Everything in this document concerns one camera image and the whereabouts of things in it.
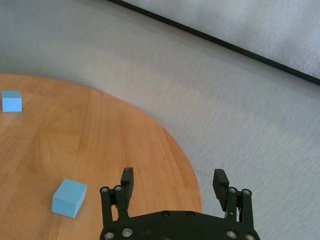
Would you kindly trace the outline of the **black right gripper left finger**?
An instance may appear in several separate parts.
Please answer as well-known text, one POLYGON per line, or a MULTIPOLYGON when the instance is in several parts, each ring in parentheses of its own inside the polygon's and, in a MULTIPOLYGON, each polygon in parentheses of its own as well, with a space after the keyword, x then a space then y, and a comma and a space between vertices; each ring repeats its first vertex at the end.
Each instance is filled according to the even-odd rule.
POLYGON ((129 218, 128 208, 134 188, 134 170, 126 167, 123 170, 120 184, 114 188, 103 186, 100 188, 102 223, 111 224, 113 222, 112 206, 117 209, 118 220, 129 218))

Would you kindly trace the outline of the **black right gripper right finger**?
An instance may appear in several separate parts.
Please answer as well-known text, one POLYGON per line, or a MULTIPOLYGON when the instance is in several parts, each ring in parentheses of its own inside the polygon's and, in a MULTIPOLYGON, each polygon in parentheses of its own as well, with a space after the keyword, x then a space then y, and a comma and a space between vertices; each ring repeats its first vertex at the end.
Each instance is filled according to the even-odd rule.
POLYGON ((225 219, 243 224, 253 224, 252 192, 244 188, 241 191, 230 186, 230 182, 223 169, 215 169, 212 186, 216 198, 222 210, 225 212, 225 219))

